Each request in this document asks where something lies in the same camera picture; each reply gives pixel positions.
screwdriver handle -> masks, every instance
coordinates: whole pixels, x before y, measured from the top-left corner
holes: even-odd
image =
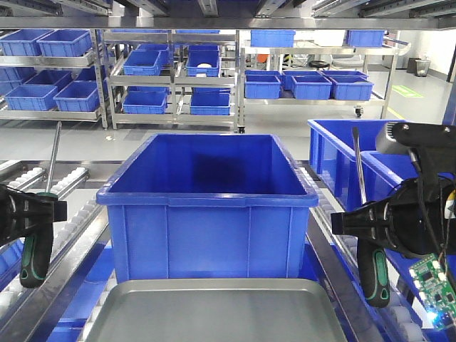
[[[57,202],[58,198],[52,193],[41,192],[37,196],[45,197],[48,201]],[[51,260],[54,241],[53,224],[43,224],[37,232],[26,237],[22,251],[21,272],[19,279],[23,287],[34,289],[44,282]]]
[[[358,239],[358,270],[364,297],[370,306],[384,308],[390,302],[390,281],[385,251]]]

green circuit board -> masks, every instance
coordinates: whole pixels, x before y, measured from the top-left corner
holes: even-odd
[[[442,330],[456,324],[456,294],[437,256],[429,254],[409,270],[434,327]]]

blue led light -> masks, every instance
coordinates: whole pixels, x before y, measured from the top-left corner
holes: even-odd
[[[426,313],[426,316],[427,316],[427,318],[429,319],[429,321],[431,321],[431,322],[434,323],[434,321],[437,319],[437,317],[438,317],[439,315],[437,315],[437,313],[435,313],[434,311],[428,311],[428,312]]]

bin rim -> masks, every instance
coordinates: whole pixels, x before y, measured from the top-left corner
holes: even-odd
[[[271,195],[271,194],[243,194],[243,193],[184,193],[184,192],[110,192],[111,188],[136,161],[142,152],[154,139],[165,135],[192,135],[192,133],[173,134],[156,133],[148,138],[109,178],[98,190],[97,203],[104,205],[168,205],[170,207],[315,207],[318,204],[318,195],[310,182],[300,170],[290,152],[284,147],[277,136],[267,134],[246,134],[243,136],[270,137],[277,144],[290,168],[297,176],[299,183],[306,194],[304,195]],[[199,135],[230,136],[233,134],[203,133]]]

green floor marking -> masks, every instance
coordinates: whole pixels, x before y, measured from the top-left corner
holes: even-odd
[[[396,93],[399,93],[402,95],[404,98],[423,98],[424,96],[421,94],[418,94],[416,91],[407,88],[405,85],[393,85],[393,90]]]

